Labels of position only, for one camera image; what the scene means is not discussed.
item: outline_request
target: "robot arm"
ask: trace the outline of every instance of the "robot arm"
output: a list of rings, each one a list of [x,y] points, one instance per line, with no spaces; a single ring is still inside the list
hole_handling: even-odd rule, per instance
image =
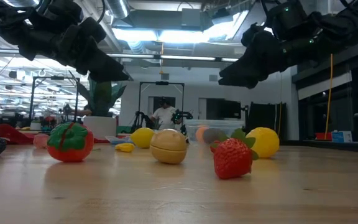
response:
[[[253,88],[274,72],[307,60],[316,62],[358,43],[358,0],[335,16],[306,15],[299,0],[288,0],[267,12],[264,26],[243,33],[244,55],[220,72],[220,85]],[[272,29],[273,34],[264,30]]]
[[[96,82],[128,80],[124,67],[98,49],[106,37],[91,17],[83,22],[81,7],[72,0],[53,0],[37,11],[34,7],[13,7],[0,0],[0,36],[28,60],[43,55],[90,72]]]

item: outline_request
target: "red strawberry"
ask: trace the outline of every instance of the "red strawberry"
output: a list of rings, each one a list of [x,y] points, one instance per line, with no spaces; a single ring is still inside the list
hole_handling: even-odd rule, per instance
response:
[[[242,141],[225,140],[214,153],[215,173],[220,179],[240,177],[251,172],[252,151]]]
[[[220,141],[216,140],[209,146],[209,149],[211,150],[212,153],[215,153],[215,150],[220,143],[221,143]]]

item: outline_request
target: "table surface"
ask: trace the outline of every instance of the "table surface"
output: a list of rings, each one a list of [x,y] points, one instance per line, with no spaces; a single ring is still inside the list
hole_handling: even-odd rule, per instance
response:
[[[95,145],[85,162],[9,146],[0,157],[0,224],[358,223],[358,152],[282,147],[252,174],[219,180],[208,148],[183,164],[148,149]]]

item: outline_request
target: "computer screen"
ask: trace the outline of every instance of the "computer screen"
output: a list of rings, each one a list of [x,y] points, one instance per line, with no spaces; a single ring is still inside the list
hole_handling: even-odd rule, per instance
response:
[[[222,118],[241,119],[241,103],[236,101],[222,100],[219,104],[219,115]]]

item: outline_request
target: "ceiling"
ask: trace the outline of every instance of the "ceiling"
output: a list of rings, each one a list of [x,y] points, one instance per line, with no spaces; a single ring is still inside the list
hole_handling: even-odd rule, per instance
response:
[[[29,2],[33,0],[4,0],[15,2]],[[95,19],[102,12],[101,0],[75,0],[82,8],[85,16],[94,16]],[[307,10],[316,7],[311,2],[302,0],[307,6]],[[259,24],[265,19],[265,14],[259,2],[255,0],[191,0],[189,2],[180,2],[175,0],[128,0],[131,9],[137,10],[164,10],[164,11],[181,11],[182,9],[201,9],[203,11],[212,11],[219,7],[231,6],[233,9],[248,10],[247,15],[240,23],[238,31],[230,40],[217,40],[209,42],[200,42],[192,44],[164,43],[156,41],[143,41],[144,48],[150,54],[164,55],[187,55],[187,56],[203,56],[203,57],[226,57],[239,58],[245,51],[245,47],[240,44],[242,33],[255,22]],[[103,28],[108,33],[105,40],[101,41],[98,47],[105,52],[124,52],[132,53],[128,42],[118,40],[111,30],[112,17],[105,15],[103,20]],[[16,49],[16,46],[8,44],[0,38],[0,49]],[[200,62],[191,60],[164,60],[150,61],[141,59],[122,60],[122,64],[127,68],[129,74],[135,81],[158,81],[161,79],[159,71],[165,70],[171,73],[173,80],[184,80],[187,83],[198,83],[200,85],[211,85],[210,75],[217,75],[220,69],[227,66],[222,62]],[[9,77],[9,72],[20,71],[24,74],[21,79]],[[88,84],[87,77],[75,72],[74,68],[65,67],[56,61],[45,57],[37,57],[30,62],[20,55],[0,54],[0,111],[7,113],[8,111],[22,112],[27,114],[29,111],[29,100],[31,93],[32,77],[45,72],[45,77],[52,75],[70,77],[68,71],[71,71],[75,77],[81,79],[84,85]],[[74,107],[76,91],[72,82],[69,80],[56,81],[46,79],[35,89],[35,113],[40,116],[46,112],[56,113],[58,109],[63,108],[66,103]],[[79,97],[79,108],[84,107],[85,99]],[[111,111],[118,113],[121,109],[121,102],[117,102]]]

